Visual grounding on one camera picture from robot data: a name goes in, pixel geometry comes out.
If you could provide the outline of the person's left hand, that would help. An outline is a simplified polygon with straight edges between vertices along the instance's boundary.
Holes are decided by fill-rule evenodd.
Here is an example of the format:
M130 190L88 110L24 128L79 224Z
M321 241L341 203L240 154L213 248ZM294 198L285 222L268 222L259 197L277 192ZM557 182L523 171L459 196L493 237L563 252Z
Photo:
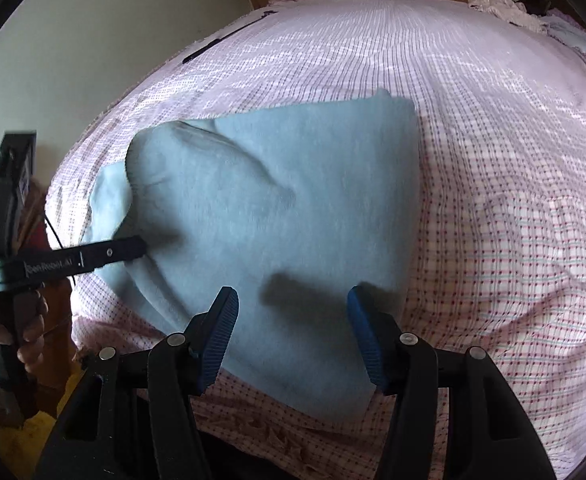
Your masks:
M42 361L44 347L44 316L48 313L46 299L40 292L28 292L18 296L19 300L25 300L28 307L35 307L35 315L25 325L22 333L23 343L16 350L17 359L25 367L25 370L32 372ZM13 338L10 332L0 324L0 346L10 346Z

